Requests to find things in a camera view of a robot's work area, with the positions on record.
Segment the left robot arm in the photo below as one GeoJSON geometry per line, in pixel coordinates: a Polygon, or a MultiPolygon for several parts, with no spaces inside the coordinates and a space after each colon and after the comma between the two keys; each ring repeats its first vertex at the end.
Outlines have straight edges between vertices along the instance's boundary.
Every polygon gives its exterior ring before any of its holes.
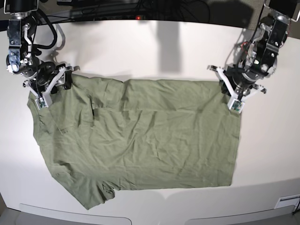
{"type": "Polygon", "coordinates": [[[279,49],[286,42],[299,3],[298,0],[271,0],[268,5],[263,4],[270,12],[264,18],[259,17],[252,37],[241,44],[236,63],[224,71],[239,95],[249,94],[257,87],[258,80],[270,77],[276,70],[279,49]]]}

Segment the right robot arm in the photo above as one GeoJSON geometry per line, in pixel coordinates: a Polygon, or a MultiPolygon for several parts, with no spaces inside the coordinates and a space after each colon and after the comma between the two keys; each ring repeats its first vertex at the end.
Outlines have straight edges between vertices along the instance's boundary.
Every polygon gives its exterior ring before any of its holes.
{"type": "Polygon", "coordinates": [[[4,13],[10,14],[7,37],[9,39],[7,70],[13,75],[25,77],[24,87],[29,87],[41,97],[46,91],[57,92],[59,86],[68,90],[72,85],[72,68],[66,64],[55,65],[51,61],[38,58],[42,50],[49,50],[57,43],[58,34],[39,9],[37,0],[6,0],[4,13]],[[44,20],[52,32],[52,42],[48,45],[36,44],[37,26],[44,20]]]}

